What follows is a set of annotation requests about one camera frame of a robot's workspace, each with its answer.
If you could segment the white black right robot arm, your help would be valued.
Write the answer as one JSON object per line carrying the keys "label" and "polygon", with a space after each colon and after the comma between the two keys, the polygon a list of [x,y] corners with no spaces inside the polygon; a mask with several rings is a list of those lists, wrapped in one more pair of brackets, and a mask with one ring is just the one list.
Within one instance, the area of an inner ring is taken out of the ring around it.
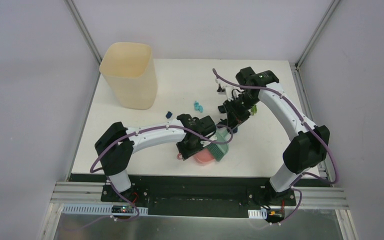
{"label": "white black right robot arm", "polygon": [[276,205],[303,172],[326,159],[330,131],[297,109],[271,70],[256,73],[249,66],[242,68],[235,78],[237,82],[231,85],[242,91],[218,107],[222,114],[226,114],[220,123],[231,129],[239,127],[249,119],[251,108],[261,102],[274,114],[290,140],[282,155],[282,166],[269,179],[263,192],[264,200]]}

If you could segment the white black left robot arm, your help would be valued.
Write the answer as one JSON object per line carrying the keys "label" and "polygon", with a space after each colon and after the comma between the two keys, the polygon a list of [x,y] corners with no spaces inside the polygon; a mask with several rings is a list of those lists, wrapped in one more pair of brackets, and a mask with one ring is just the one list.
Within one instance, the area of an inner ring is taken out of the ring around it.
{"label": "white black left robot arm", "polygon": [[165,123],[145,127],[127,127],[122,122],[113,123],[94,144],[98,155],[90,172],[100,169],[113,184],[113,195],[120,202],[132,198],[133,189],[127,172],[133,154],[158,145],[174,143],[182,160],[204,149],[203,141],[216,132],[216,124],[210,116],[192,117],[178,115]]}

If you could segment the green hand brush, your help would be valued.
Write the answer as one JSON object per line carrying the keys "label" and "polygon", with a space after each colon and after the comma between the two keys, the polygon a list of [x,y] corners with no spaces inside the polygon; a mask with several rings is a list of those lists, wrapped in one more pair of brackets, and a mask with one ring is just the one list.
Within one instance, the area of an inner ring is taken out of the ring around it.
{"label": "green hand brush", "polygon": [[204,147],[204,150],[207,150],[215,161],[220,162],[229,151],[228,140],[231,136],[226,128],[219,128],[213,137],[215,137],[214,141],[221,144],[210,143]]}

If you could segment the pink plastic dustpan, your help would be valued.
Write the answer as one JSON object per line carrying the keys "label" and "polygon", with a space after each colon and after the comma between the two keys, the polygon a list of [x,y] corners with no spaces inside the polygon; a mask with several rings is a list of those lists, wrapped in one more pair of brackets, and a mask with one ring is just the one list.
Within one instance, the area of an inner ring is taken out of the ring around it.
{"label": "pink plastic dustpan", "polygon": [[183,161],[191,159],[195,162],[195,164],[197,164],[199,166],[207,166],[207,165],[214,164],[217,162],[216,158],[213,156],[213,154],[208,149],[201,150],[198,153],[194,154],[193,156],[191,156],[187,159],[183,158],[181,153],[178,153],[176,158],[178,160],[183,160]]}

